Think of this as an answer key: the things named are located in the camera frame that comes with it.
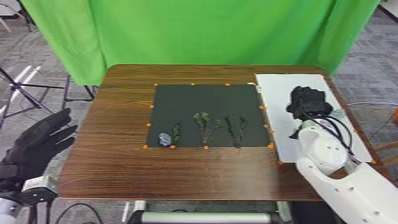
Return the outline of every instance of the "metal pole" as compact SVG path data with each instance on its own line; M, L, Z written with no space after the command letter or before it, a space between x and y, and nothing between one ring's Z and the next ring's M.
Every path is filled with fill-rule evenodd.
M135 212L141 219L130 219L128 224L135 224L132 220L141 220L144 224L276 224L279 223L277 214L268 213L199 213L199 212Z
M4 127L4 120L7 118L9 104L11 104L11 99L13 99L14 92L16 92L16 89L11 87L9 98L7 98L7 102L5 102L5 105L4 105L4 113L2 113L2 116L0 116L0 130L2 130L2 127Z

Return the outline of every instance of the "green screen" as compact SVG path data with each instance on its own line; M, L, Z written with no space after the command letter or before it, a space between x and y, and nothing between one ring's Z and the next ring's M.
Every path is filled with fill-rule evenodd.
M116 64L316 65L332 74L379 1L23 3L75 81L91 85Z

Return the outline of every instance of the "black cable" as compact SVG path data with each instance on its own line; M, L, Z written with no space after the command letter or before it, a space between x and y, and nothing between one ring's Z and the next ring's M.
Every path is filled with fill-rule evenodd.
M62 219L62 217L64 217L64 215L66 215L66 212L68 212L68 211L71 210L71 208L77 207L78 205L85 206L85 207L91 209L91 211L93 211L94 214L96 214L96 218L98 218L100 224L103 224L103 220L101 220L101 216L100 216L100 214L98 214L98 211L96 211L96 209L93 208L93 206L91 206L89 204L85 204L85 203L77 203L75 205L71 205L71 206L68 207L68 209L64 210L64 212L62 212L62 214L61 214L61 216L59 216L59 218L57 218L55 224L59 224L59 221L61 221L61 219Z
M389 121L393 120L393 118L395 118L395 113L393 113L393 115L391 115L388 121L384 122L380 128L377 129L375 133L372 134L372 136L370 136L370 140L372 140L373 137L377 136L377 134L379 134L380 130L384 129L386 125L389 124Z
M338 134L334 133L334 131L327 128L327 126L315 120L315 118L308 115L308 113L304 113L306 117L309 118L309 120L322 126L322 128L325 129L325 131L329 132L329 134L336 137L336 139L340 140L341 145L345 146L347 149L350 149L348 145L345 144L343 139L340 138Z
M348 147L350 147L350 150L352 150L352 131L350 131L350 128L347 127L345 123L341 122L341 120L336 117L332 117L329 115L325 117L331 118L341 124L341 126L345 127L347 134L348 134L348 139L350 139Z
M29 208L29 224L37 224L37 207Z
M334 128L334 131L336 131L336 133L338 133L338 136L340 136L340 138L343 139L343 134L341 134L338 125L336 125L334 122L329 120L329 118L320 117L320 119L325 120L325 121L329 122L329 124L332 125L332 128Z
M53 201L46 202L46 224L52 223L52 206L53 206Z

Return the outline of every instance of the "small object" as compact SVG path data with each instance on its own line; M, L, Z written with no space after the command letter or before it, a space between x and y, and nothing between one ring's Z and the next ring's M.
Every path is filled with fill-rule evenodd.
M162 146L171 146L173 140L171 140L171 135L167 135L165 133L158 134L158 143Z

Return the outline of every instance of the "wire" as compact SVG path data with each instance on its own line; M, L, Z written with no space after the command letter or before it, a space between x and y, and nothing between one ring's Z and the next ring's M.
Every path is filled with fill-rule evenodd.
M345 127L347 134L348 134L348 139L350 139L348 147L350 147L350 149L352 149L352 131L350 131L350 129L348 129L345 123L341 122L341 120L340 120L336 117L332 117L332 116L329 116L329 115L327 115L325 117L331 118L331 119L341 124L341 126Z
M322 128L327 130L327 132L331 133L331 135L338 138L341 145L345 146L345 148L348 149L350 152L350 147L345 144L345 140L341 139L341 137L338 136L338 134L334 133L334 131L327 128L327 126L315 120L315 118L308 115L308 113L304 113L304 115L308 116L309 120L322 126Z
M338 136L340 136L340 138L343 139L343 134L341 134L338 125L336 125L334 122L329 120L329 118L325 118L325 117L320 117L320 118L322 118L322 119L329 122L329 124L332 125L332 128L334 128L334 130L336 130Z
M29 224L37 224L37 207L29 208Z
M398 106L398 103L393 102L356 102L356 103L348 103L347 105L359 105L359 104L375 104L375 105L391 105L391 106Z
M52 206L53 206L53 200L46 202L46 224L52 223Z
M93 211L94 214L96 214L96 218L98 218L100 224L103 224L103 220L101 220L101 216L100 216L100 214L98 214L98 211L96 211L96 209L93 208L93 206L91 206L89 204L85 204L85 203L77 203L75 205L71 205L71 206L68 207L68 209L64 210L64 212L62 212L62 214L61 214L61 216L59 216L59 218L57 218L55 224L59 224L59 221L61 221L61 219L62 219L62 217L64 217L64 215L66 215L66 212L68 212L68 211L71 210L71 208L77 207L78 205L85 206L85 207L91 209L91 211Z
M377 134L379 134L380 130L384 129L384 127L388 126L389 121L393 120L393 118L395 118L395 113L393 113L393 115L391 115L391 117L389 117L388 121L384 122L384 124L382 124L380 128L377 129L375 133L370 135L370 140L372 140L372 139L373 139L373 137L377 136Z

